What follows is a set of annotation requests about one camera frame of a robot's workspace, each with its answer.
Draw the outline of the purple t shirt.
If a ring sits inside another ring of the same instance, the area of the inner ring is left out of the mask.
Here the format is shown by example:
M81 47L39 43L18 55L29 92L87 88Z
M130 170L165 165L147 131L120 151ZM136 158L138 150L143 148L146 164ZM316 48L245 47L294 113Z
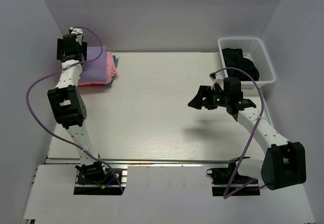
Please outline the purple t shirt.
M79 84L103 84L107 77L106 51L105 46L101 53L101 47L88 47L87 60L94 60L83 64L83 70L80 74Z

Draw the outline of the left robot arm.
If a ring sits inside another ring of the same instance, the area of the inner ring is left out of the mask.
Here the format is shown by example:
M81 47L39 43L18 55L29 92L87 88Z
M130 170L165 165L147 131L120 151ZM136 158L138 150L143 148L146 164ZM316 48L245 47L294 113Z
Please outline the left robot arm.
M64 70L55 88L47 92L54 118L76 144L82 166L96 162L88 154L95 158L99 156L86 128L87 109L77 89L82 64L86 59L87 43L83 41L83 31L71 28L69 34L57 41L57 60L61 61Z

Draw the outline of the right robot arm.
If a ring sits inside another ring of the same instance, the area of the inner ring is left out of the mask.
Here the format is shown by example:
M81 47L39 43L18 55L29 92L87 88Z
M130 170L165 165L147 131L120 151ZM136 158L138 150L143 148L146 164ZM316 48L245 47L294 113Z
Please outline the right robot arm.
M238 78L225 78L222 86L219 81L215 78L212 86L200 86L188 106L208 110L226 108L227 113L250 133L249 139L256 140L264 153L264 159L257 160L247 156L232 159L227 168L212 170L213 183L246 184L251 180L260 180L272 191L304 183L304 146L280 135L261 117L257 106L250 99L244 98Z

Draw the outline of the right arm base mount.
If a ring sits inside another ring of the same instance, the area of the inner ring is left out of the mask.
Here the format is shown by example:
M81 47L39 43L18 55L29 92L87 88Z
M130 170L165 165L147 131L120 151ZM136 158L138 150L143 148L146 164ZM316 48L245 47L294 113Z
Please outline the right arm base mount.
M239 158L234 158L230 160L227 167L216 167L209 168L206 170L206 175L209 176L212 180L212 195L213 197L222 197L225 193L227 184L230 180L230 177L236 167L236 163ZM235 174L235 177L231 183L228 193L235 191L240 188L242 185L249 182L252 178L248 176L243 176L238 173ZM260 189L258 180L247 185L244 189L233 194L235 196L259 196Z

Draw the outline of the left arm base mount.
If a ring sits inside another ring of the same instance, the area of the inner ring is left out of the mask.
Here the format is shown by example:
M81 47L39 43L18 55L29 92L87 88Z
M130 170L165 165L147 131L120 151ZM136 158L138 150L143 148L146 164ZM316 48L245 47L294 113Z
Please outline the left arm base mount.
M113 168L113 172L99 163L76 166L74 195L121 196L126 187L127 170Z

